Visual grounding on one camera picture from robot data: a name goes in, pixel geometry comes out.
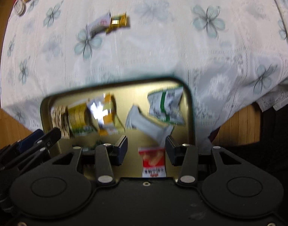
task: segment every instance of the gold foil package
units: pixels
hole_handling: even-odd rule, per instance
[[[106,34],[108,34],[121,27],[127,27],[126,13],[111,17],[110,12],[108,12],[87,25],[86,31],[91,37],[94,37],[102,31],[105,31]]]
[[[127,26],[127,15],[126,13],[118,16],[114,16],[110,20],[110,26],[105,30],[106,34],[110,33],[111,31]]]
[[[68,121],[70,130],[75,137],[95,132],[95,128],[90,124],[90,113],[86,102],[68,106]]]

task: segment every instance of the red snack package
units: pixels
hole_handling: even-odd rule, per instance
[[[139,148],[138,152],[143,159],[142,177],[166,177],[164,148]]]

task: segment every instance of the green and white snack bag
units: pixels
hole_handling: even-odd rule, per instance
[[[148,94],[150,103],[149,114],[160,121],[171,124],[184,124],[179,110],[183,87],[164,89]]]

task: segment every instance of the snack package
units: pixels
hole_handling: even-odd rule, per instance
[[[110,33],[112,30],[115,30],[120,27],[127,26],[127,15],[126,13],[122,15],[113,16],[110,21],[110,26],[105,30],[106,34]]]
[[[56,106],[51,109],[53,127],[58,127],[63,139],[70,138],[70,128],[68,122],[68,109],[66,106]]]
[[[136,128],[146,133],[157,141],[160,147],[165,147],[166,137],[171,134],[173,126],[162,127],[144,117],[139,108],[133,105],[128,113],[125,123],[126,128]]]
[[[93,118],[96,120],[100,136],[123,133],[125,131],[118,116],[114,104],[114,98],[109,93],[90,100],[87,103]]]
[[[90,124],[90,113],[84,100],[68,106],[68,122],[75,137],[85,136],[96,131]]]
[[[178,87],[149,93],[149,114],[166,123],[183,125],[185,122],[179,110],[182,92],[183,87]]]
[[[159,147],[139,148],[143,159],[142,177],[166,177],[165,149]]]
[[[96,19],[94,22],[86,25],[86,31],[91,36],[94,37],[97,33],[106,30],[110,26],[110,12]]]

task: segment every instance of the yellow snack wrapper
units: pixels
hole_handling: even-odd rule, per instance
[[[123,133],[125,129],[116,115],[114,98],[109,93],[96,97],[87,103],[93,118],[98,122],[101,136]]]
[[[126,27],[127,26],[127,15],[122,14],[118,16],[113,16],[110,19],[110,26],[105,30],[106,34],[110,33],[111,31],[120,28],[120,27]]]

